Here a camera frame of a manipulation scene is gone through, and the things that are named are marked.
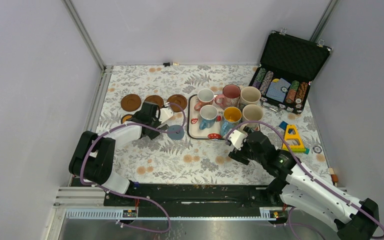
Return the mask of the brown wooden coaster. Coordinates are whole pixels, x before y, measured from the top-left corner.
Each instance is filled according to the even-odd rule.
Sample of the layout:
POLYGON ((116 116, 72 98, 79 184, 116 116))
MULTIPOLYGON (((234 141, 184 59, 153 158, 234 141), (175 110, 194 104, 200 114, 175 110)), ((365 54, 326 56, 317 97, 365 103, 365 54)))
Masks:
POLYGON ((181 112, 182 110, 185 110, 187 105, 188 105, 188 101, 186 99, 185 96, 181 95, 181 94, 174 94, 174 95, 171 95, 167 101, 169 103, 172 103, 172 104, 175 104, 175 105, 171 105, 171 109, 175 112, 175 113, 178 113, 178 112, 181 112))
POLYGON ((133 112, 142 105, 142 100, 137 94, 128 94, 120 101, 120 106, 124 111, 133 112))
POLYGON ((159 95, 149 95, 145 98, 145 102, 157 104, 160 108, 164 106, 164 100, 159 95))

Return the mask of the orange smiley coaster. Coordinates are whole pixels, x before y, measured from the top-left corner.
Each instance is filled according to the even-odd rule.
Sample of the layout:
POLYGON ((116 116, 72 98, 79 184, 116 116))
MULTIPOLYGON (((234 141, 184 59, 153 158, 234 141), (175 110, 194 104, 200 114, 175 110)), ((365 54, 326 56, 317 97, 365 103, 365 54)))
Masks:
POLYGON ((133 117, 132 114, 126 114, 124 116, 121 117, 120 119, 120 123, 123 124, 125 123, 126 121, 128 121, 129 119, 131 119, 133 117))

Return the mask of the grey blue coaster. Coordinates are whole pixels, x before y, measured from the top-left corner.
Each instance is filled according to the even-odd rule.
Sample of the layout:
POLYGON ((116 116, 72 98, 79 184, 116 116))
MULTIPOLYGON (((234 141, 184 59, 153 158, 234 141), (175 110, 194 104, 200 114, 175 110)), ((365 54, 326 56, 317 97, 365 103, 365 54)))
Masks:
POLYGON ((184 135, 184 128, 181 125, 171 125, 167 129, 167 136, 171 140, 182 140, 184 135))

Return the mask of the blue floral mug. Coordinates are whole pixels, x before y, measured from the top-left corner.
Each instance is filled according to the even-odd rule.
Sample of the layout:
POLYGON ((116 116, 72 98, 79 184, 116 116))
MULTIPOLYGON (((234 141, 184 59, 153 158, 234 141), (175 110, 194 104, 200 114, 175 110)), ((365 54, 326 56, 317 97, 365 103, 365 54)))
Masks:
POLYGON ((205 105, 199 111, 201 117, 201 123, 199 124, 199 129, 209 129, 216 122, 218 116, 218 110, 213 105, 205 105))

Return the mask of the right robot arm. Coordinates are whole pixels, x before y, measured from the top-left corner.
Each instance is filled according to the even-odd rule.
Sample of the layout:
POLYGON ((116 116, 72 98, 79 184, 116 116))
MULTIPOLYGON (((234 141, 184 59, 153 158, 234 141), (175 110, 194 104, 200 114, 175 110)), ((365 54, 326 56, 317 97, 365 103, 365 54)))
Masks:
POLYGON ((328 183, 289 151, 277 149, 260 131, 234 130, 227 141, 234 147, 231 159, 245 165, 255 161, 274 177, 266 188, 271 205, 297 207, 331 227, 341 240, 373 237, 379 220, 373 200, 360 200, 328 183))

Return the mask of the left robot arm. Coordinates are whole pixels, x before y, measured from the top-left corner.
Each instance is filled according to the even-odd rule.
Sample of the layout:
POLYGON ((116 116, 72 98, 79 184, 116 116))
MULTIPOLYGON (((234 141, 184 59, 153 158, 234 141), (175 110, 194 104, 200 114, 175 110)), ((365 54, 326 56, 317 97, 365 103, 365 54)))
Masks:
POLYGON ((80 177, 83 184, 97 184, 106 191, 116 192, 116 199, 124 206, 132 204, 135 192, 132 181, 113 170, 115 151, 132 141, 148 137, 155 139, 162 125, 174 115, 167 104, 144 102, 139 111, 124 123, 101 134, 84 131, 77 143, 68 171, 80 177))

